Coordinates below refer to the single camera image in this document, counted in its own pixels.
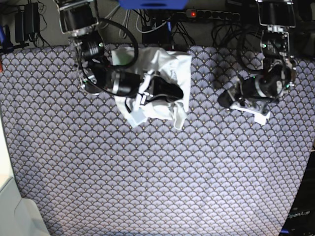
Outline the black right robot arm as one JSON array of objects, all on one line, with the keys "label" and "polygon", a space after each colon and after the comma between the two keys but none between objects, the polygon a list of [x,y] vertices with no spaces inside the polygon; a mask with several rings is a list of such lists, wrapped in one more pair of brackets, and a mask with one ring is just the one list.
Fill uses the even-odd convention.
[{"label": "black right robot arm", "polygon": [[[158,73],[135,74],[127,71],[139,57],[138,42],[123,25],[101,18],[95,0],[57,0],[60,27],[69,35],[75,50],[78,68],[82,71],[81,84],[91,94],[108,94],[135,99],[143,96],[146,101],[164,98],[175,102],[184,97],[182,89],[163,79]],[[98,30],[101,23],[121,29],[133,44],[133,57],[122,65],[112,65],[104,54],[104,43]]]}]

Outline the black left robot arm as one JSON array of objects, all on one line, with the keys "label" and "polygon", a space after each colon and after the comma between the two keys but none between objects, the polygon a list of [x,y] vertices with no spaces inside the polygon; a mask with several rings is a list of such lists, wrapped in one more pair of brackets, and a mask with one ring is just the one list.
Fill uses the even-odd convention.
[{"label": "black left robot arm", "polygon": [[262,29],[260,48],[264,56],[263,68],[251,69],[242,59],[245,38],[252,31],[248,28],[238,40],[236,58],[252,77],[238,78],[235,85],[218,97],[218,103],[227,109],[256,108],[257,102],[261,102],[265,112],[269,104],[279,102],[294,77],[295,62],[290,53],[290,33],[296,27],[293,1],[258,0],[256,4]]}]

